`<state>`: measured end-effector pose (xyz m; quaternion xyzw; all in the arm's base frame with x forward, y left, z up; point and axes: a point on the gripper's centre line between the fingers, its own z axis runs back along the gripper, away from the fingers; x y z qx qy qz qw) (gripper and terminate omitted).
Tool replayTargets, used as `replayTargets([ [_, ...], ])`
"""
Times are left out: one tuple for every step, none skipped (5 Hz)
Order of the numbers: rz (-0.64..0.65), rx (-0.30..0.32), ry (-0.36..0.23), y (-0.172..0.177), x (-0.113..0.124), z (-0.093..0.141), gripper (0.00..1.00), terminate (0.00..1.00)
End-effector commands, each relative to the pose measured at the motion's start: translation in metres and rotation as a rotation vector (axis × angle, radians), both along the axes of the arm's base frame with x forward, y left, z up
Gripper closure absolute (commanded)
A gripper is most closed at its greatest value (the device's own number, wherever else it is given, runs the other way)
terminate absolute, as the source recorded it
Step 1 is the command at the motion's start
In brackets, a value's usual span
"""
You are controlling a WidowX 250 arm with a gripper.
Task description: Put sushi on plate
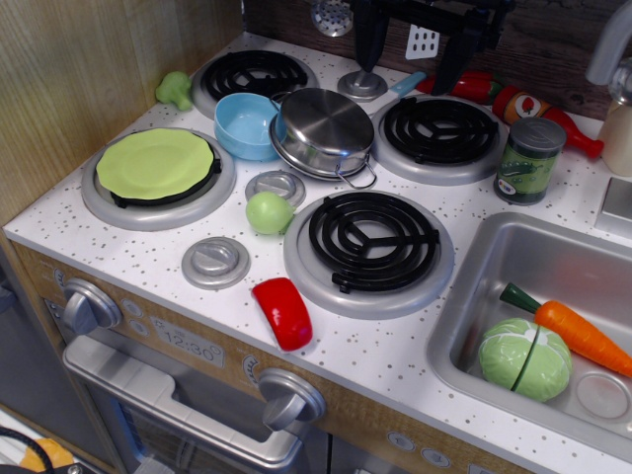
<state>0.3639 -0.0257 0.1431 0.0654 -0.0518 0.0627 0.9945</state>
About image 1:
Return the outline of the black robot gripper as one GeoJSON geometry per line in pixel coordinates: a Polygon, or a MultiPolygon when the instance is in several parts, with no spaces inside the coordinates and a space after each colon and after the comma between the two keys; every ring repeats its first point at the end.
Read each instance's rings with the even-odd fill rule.
{"type": "Polygon", "coordinates": [[[389,21],[415,25],[449,36],[437,69],[433,96],[450,93],[478,49],[497,46],[514,1],[461,1],[451,11],[437,1],[353,1],[355,61],[364,72],[377,64],[389,21]]]}

